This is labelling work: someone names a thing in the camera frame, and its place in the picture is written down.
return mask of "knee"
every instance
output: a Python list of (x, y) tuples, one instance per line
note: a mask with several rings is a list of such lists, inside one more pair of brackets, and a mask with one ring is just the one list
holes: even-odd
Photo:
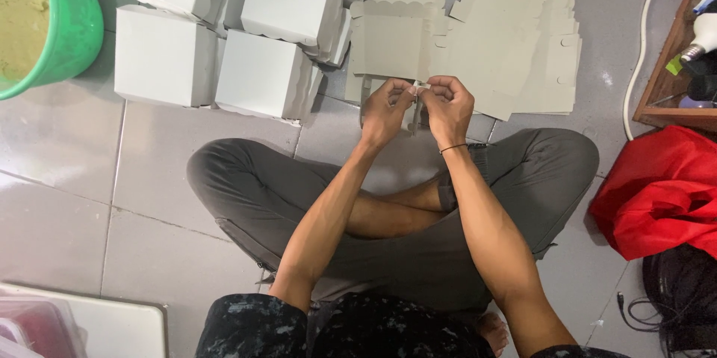
[(263, 146), (258, 142), (241, 138), (225, 138), (215, 140), (196, 150), (186, 164), (186, 176), (189, 184), (203, 183), (215, 173), (221, 173), (229, 166), (235, 169), (246, 169), (250, 164), (250, 149)]
[(550, 154), (561, 169), (591, 181), (597, 173), (600, 155), (595, 143), (583, 134), (564, 128), (539, 128), (534, 152)]

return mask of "black wristband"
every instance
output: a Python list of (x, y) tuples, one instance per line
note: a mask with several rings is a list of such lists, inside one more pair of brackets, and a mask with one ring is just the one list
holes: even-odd
[(438, 151), (438, 153), (443, 155), (443, 152), (448, 151), (449, 149), (458, 148), (459, 146), (463, 146), (463, 145), (468, 146), (467, 143), (462, 143), (460, 145), (453, 145), (453, 146), (449, 146), (448, 148), (445, 148), (443, 151)]

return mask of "green plastic basin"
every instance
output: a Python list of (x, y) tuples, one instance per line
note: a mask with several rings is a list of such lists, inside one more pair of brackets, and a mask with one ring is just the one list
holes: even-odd
[(97, 58), (104, 30), (97, 0), (49, 0), (47, 40), (40, 58), (22, 80), (13, 81), (0, 74), (0, 100), (31, 87), (76, 77)]

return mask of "person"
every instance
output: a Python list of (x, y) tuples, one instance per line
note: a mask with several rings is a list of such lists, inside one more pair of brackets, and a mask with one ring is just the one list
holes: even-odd
[[(454, 77), (427, 83), (390, 78), (374, 92), (340, 168), (241, 139), (190, 158), (190, 184), (217, 224), (274, 272), (268, 295), (214, 302), (198, 357), (498, 356), (507, 332), (497, 316), (470, 325), (447, 313), (491, 298), (521, 357), (619, 356), (576, 345), (535, 264), (592, 182), (595, 145), (554, 129), (467, 145), (473, 97)], [(447, 172), (397, 194), (360, 192), (416, 94)]]

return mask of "hand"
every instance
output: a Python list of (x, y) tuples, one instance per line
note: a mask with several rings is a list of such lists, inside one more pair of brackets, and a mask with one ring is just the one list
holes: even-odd
[(431, 77), (427, 83), (431, 88), (419, 92), (419, 96), (428, 109), (428, 122), (438, 148), (465, 143), (475, 103), (473, 95), (456, 77)]
[(401, 129), (406, 110), (416, 95), (416, 87), (408, 82), (390, 78), (363, 105), (363, 133), (361, 141), (381, 149)]

